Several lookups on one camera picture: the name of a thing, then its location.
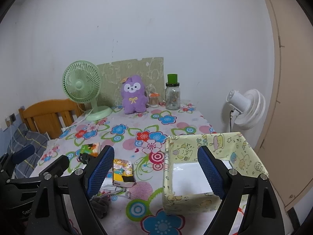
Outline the beige patterned board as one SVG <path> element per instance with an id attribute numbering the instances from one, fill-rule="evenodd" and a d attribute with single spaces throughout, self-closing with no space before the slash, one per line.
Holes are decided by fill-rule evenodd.
<path id="1" fill-rule="evenodd" d="M 98 65 L 98 69 L 102 77 L 101 90 L 97 101 L 100 106 L 120 106 L 122 104 L 122 81 L 133 75 L 139 75 L 142 78 L 146 93 L 155 92 L 160 94 L 160 101 L 165 99 L 162 57 L 104 63 Z"/>

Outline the toothpick jar orange lid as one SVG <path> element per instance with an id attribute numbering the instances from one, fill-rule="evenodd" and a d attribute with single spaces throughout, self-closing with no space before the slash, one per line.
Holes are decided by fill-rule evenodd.
<path id="1" fill-rule="evenodd" d="M 151 108 L 158 107 L 159 105 L 159 94 L 156 92 L 149 93 L 149 105 Z"/>

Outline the floral tablecloth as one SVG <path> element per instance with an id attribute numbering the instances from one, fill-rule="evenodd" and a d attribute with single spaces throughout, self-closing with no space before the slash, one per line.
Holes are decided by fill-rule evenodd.
<path id="1" fill-rule="evenodd" d="M 117 159 L 132 163 L 136 184 L 130 188 L 130 198 L 109 196 L 109 213 L 101 220 L 108 234 L 203 234 L 216 210 L 167 214 L 162 203 L 166 139 L 198 134 L 218 133 L 192 104 L 178 111 L 157 107 L 131 115 L 115 107 L 109 117 L 81 121 L 48 142 L 32 176 L 37 176 L 60 155 L 68 156 L 66 174 L 71 174 L 83 167 L 78 161 L 82 145 L 110 145 Z"/>

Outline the black plastic bag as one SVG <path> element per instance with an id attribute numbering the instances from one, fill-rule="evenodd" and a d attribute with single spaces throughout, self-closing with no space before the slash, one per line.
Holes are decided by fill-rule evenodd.
<path id="1" fill-rule="evenodd" d="M 80 153 L 78 156 L 78 161 L 80 163 L 83 163 L 84 165 L 87 165 L 91 160 L 95 159 L 98 156 L 98 154 L 88 154 L 88 153 Z"/>

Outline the dark drawstring pouch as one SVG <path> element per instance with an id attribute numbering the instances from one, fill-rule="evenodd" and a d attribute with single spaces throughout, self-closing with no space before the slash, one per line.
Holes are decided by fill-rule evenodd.
<path id="1" fill-rule="evenodd" d="M 94 197 L 91 199 L 91 205 L 99 219 L 107 216 L 109 211 L 109 197 Z"/>

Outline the yellow cartoon storage box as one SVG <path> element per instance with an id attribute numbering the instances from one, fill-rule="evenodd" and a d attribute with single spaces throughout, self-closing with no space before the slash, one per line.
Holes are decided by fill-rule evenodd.
<path id="1" fill-rule="evenodd" d="M 217 210 L 234 169 L 246 177 L 268 175 L 240 132 L 169 136 L 165 141 L 163 209 L 167 214 Z"/>

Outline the purple plush toy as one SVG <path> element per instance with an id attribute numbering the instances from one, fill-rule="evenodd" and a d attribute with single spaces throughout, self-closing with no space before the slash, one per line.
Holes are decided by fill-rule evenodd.
<path id="1" fill-rule="evenodd" d="M 145 85 L 139 75 L 130 76 L 122 83 L 121 97 L 125 114 L 146 112 L 148 97 L 145 95 Z"/>

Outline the white standing fan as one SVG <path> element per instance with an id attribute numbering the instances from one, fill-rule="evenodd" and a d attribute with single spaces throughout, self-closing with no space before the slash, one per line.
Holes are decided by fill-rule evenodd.
<path id="1" fill-rule="evenodd" d="M 262 118 L 265 108 L 265 97 L 256 89 L 250 89 L 244 94 L 237 90 L 231 90 L 226 103 L 232 108 L 230 112 L 230 130 L 233 125 L 243 130 L 254 127 Z"/>

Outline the white cloth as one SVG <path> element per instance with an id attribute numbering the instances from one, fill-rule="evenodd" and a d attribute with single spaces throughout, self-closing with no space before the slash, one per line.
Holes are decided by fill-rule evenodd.
<path id="1" fill-rule="evenodd" d="M 101 197 L 122 195 L 122 197 L 130 198 L 130 188 L 135 184 L 133 176 L 123 177 L 111 169 L 100 187 L 99 194 Z"/>

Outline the green desk fan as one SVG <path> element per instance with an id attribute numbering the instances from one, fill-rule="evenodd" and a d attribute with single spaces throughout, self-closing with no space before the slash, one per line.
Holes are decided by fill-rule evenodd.
<path id="1" fill-rule="evenodd" d="M 89 61 L 75 61 L 63 73 L 62 86 L 65 94 L 78 104 L 91 104 L 85 117 L 88 121 L 101 120 L 112 113 L 108 106 L 99 106 L 97 98 L 102 87 L 99 69 Z"/>

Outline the green cup on jar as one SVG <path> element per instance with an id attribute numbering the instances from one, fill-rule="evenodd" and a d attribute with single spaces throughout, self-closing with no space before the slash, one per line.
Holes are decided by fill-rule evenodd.
<path id="1" fill-rule="evenodd" d="M 177 84 L 178 83 L 178 75 L 177 74 L 168 74 L 167 75 L 167 83 L 168 84 Z"/>

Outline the yellow cartoon tissue pack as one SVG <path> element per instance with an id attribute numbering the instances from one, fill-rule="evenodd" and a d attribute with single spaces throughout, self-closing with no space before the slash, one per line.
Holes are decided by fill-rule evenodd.
<path id="1" fill-rule="evenodd" d="M 130 188 L 135 185 L 133 165 L 130 161 L 122 159 L 113 160 L 112 183 L 117 187 Z"/>

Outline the wooden bed headboard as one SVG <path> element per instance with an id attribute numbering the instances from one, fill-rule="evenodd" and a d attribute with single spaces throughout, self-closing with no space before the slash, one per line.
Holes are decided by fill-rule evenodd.
<path id="1" fill-rule="evenodd" d="M 71 126 L 73 116 L 80 117 L 85 112 L 85 105 L 69 99 L 52 99 L 35 103 L 28 108 L 20 108 L 21 121 L 27 128 L 40 134 L 47 133 L 52 139 L 62 133 L 62 125 Z"/>

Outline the glass mason jar mug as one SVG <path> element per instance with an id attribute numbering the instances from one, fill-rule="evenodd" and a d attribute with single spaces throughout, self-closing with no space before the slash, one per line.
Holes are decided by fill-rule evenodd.
<path id="1" fill-rule="evenodd" d="M 178 110 L 180 108 L 180 87 L 179 83 L 166 83 L 165 107 L 168 110 Z"/>

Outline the green orange tissue pack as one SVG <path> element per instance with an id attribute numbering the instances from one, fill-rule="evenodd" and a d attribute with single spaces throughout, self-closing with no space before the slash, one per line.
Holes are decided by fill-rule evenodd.
<path id="1" fill-rule="evenodd" d="M 80 149 L 80 154 L 88 154 L 93 157 L 97 157 L 101 152 L 101 145 L 100 143 L 89 143 L 82 145 Z"/>

